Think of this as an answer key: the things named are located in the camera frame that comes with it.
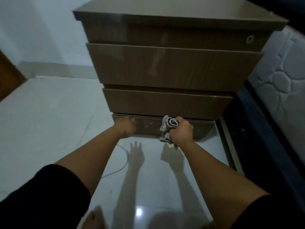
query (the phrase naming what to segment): drawer front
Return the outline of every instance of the drawer front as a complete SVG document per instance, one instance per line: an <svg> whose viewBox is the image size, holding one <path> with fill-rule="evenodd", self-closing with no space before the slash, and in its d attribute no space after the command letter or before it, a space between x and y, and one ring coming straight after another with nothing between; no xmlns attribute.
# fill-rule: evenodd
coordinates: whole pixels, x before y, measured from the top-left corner
<svg viewBox="0 0 305 229"><path fill-rule="evenodd" d="M103 88L113 113L182 116L217 120L233 99L230 96L190 95Z"/></svg>
<svg viewBox="0 0 305 229"><path fill-rule="evenodd" d="M263 53L88 44L103 84L237 92Z"/></svg>
<svg viewBox="0 0 305 229"><path fill-rule="evenodd" d="M272 31L215 30L83 22L90 43L260 52Z"/></svg>
<svg viewBox="0 0 305 229"><path fill-rule="evenodd" d="M125 117L125 114L113 114L113 120L120 119ZM146 117L146 116L134 116L129 115L130 117L135 119L135 125L137 126L136 133L140 134L153 134L160 135L160 127L162 125L162 117ZM193 125L193 136L194 139L201 139L205 137L208 132L214 126L214 121L194 121L189 120L190 124Z"/></svg>

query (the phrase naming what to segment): quilted mattress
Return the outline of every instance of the quilted mattress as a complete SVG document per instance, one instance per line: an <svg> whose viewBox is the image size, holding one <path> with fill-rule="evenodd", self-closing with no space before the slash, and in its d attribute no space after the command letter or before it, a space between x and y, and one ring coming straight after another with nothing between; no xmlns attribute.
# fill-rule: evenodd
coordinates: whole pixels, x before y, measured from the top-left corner
<svg viewBox="0 0 305 229"><path fill-rule="evenodd" d="M263 52L248 80L305 164L305 36L286 26Z"/></svg>

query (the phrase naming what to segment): gray wire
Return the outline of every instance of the gray wire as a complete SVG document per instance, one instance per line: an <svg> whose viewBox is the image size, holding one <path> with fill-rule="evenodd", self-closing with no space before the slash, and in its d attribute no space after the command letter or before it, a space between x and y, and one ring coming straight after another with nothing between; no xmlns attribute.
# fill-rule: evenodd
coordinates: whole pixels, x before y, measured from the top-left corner
<svg viewBox="0 0 305 229"><path fill-rule="evenodd" d="M117 171L115 171L115 172L106 174L105 176L101 177L101 179L103 179L103 178L105 178L105 177L108 177L108 176L110 176L110 175L113 175L113 174L115 174L115 173L120 172L120 171L123 170L123 169L126 167L126 165L128 164L128 160L129 160L128 150L126 150L124 147L122 147L122 146L120 146L120 145L117 145L117 146L119 146L121 149L123 149L123 150L126 152L127 161L126 161L125 165L124 165L121 169L119 169L119 170L117 170Z"/></svg>

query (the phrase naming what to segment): cleaning cloth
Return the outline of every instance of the cleaning cloth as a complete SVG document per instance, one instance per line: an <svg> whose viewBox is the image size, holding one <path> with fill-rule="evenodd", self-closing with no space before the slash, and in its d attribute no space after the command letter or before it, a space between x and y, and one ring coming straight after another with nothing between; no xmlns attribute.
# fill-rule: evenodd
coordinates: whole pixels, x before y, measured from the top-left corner
<svg viewBox="0 0 305 229"><path fill-rule="evenodd" d="M160 128L160 131L162 132L160 141L173 144L170 138L170 130L173 128L177 128L178 125L179 123L175 120L175 118L169 116L163 117L162 126Z"/></svg>

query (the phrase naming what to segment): round metal lock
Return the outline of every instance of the round metal lock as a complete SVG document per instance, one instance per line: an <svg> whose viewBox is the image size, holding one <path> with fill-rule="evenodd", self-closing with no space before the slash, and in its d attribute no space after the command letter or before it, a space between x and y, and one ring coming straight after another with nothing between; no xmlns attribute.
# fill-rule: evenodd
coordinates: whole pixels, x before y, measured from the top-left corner
<svg viewBox="0 0 305 229"><path fill-rule="evenodd" d="M247 39L246 39L246 43L247 44L250 44L250 43L253 43L254 42L254 35L250 35Z"/></svg>

